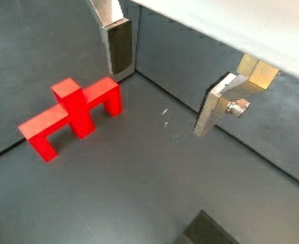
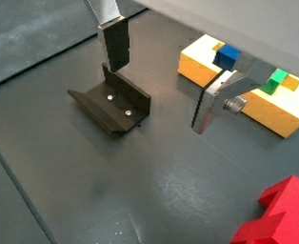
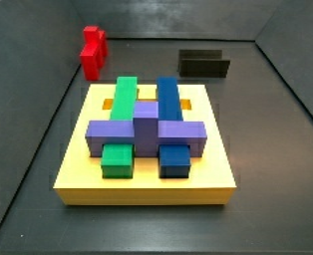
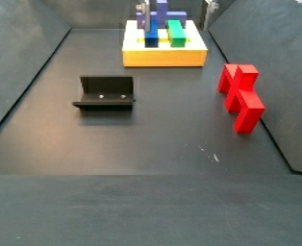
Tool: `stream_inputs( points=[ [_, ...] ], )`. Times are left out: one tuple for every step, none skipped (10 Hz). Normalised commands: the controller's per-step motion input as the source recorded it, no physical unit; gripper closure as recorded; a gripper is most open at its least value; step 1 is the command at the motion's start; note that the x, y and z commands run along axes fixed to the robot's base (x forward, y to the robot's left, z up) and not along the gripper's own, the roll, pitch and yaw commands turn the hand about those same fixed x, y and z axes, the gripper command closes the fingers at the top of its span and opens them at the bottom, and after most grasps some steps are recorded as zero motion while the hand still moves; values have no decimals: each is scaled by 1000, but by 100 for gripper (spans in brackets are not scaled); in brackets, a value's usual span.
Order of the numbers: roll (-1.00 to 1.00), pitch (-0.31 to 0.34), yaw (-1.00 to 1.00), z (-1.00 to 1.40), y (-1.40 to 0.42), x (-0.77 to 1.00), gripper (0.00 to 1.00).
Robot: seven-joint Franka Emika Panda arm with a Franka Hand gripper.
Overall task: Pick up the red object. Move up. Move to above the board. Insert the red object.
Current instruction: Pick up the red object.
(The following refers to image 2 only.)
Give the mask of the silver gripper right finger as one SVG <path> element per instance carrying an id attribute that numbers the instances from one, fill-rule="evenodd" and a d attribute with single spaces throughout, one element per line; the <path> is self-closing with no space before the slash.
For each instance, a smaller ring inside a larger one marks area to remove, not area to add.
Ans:
<path id="1" fill-rule="evenodd" d="M 192 129 L 202 134 L 214 118 L 230 111 L 240 113 L 247 99 L 243 94 L 262 87 L 278 68 L 255 60 L 244 71 L 222 71 L 204 89 L 194 117 Z"/>

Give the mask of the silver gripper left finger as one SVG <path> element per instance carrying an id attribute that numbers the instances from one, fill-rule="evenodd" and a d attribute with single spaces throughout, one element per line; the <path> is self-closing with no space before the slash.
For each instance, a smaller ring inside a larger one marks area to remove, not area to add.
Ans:
<path id="1" fill-rule="evenodd" d="M 128 19 L 121 15 L 116 0 L 84 0 L 97 21 L 97 34 L 104 47 L 109 71 L 129 63 Z"/>

